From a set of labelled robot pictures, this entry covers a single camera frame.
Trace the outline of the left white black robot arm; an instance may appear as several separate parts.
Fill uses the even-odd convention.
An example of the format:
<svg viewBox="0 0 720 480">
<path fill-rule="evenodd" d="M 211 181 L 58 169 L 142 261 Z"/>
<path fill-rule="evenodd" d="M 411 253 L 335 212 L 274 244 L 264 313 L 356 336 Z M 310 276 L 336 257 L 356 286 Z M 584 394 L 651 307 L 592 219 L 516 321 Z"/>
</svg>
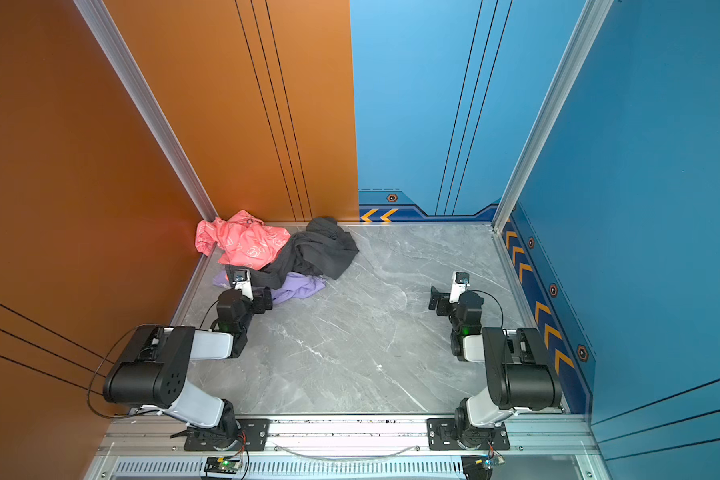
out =
<svg viewBox="0 0 720 480">
<path fill-rule="evenodd" d="M 144 324 L 125 334 L 128 343 L 107 373 L 102 396 L 141 415 L 181 422 L 185 428 L 174 436 L 185 440 L 187 451 L 259 452 L 265 449 L 270 422 L 238 419 L 231 401 L 202 390 L 187 374 L 192 361 L 240 357 L 253 317 L 273 308 L 271 289 L 226 290 L 215 306 L 217 319 L 208 330 Z"/>
</svg>

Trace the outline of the black dark grey cloth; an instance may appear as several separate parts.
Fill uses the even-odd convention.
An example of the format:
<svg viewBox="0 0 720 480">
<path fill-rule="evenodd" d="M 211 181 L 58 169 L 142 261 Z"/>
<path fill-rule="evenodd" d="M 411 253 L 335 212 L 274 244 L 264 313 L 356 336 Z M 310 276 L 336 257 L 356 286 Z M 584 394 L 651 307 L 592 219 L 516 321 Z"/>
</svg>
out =
<svg viewBox="0 0 720 480">
<path fill-rule="evenodd" d="M 352 235 L 332 217 L 311 220 L 286 242 L 274 261 L 251 272 L 254 287 L 280 289 L 288 273 L 338 279 L 359 249 Z"/>
</svg>

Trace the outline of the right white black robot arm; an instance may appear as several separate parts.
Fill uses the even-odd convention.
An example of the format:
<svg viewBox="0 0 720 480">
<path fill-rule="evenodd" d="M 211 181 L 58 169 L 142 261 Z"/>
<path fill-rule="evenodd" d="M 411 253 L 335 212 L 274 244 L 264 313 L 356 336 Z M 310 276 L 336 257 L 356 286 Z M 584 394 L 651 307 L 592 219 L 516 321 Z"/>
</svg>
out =
<svg viewBox="0 0 720 480">
<path fill-rule="evenodd" d="M 563 389 L 538 329 L 507 330 L 503 312 L 497 327 L 482 324 L 484 300 L 492 297 L 459 285 L 449 293 L 430 290 L 429 308 L 451 325 L 452 355 L 485 370 L 485 386 L 455 409 L 453 427 L 442 437 L 445 446 L 506 450 L 506 421 L 562 406 Z"/>
</svg>

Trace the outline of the purple lavender cloth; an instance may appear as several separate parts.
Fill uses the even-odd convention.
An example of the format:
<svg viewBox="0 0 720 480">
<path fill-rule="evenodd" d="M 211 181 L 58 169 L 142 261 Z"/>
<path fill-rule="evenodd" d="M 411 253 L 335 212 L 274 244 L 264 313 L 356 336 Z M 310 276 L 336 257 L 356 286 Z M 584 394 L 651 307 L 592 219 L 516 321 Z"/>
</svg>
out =
<svg viewBox="0 0 720 480">
<path fill-rule="evenodd" d="M 232 288 L 228 280 L 228 274 L 225 271 L 216 274 L 213 277 L 212 284 L 223 289 Z M 279 289 L 271 290 L 272 303 L 278 305 L 291 299 L 306 299 L 323 290 L 325 287 L 326 282 L 321 277 L 305 276 L 299 273 L 289 272 L 283 286 Z M 252 287 L 254 295 L 263 290 L 264 287 Z"/>
</svg>

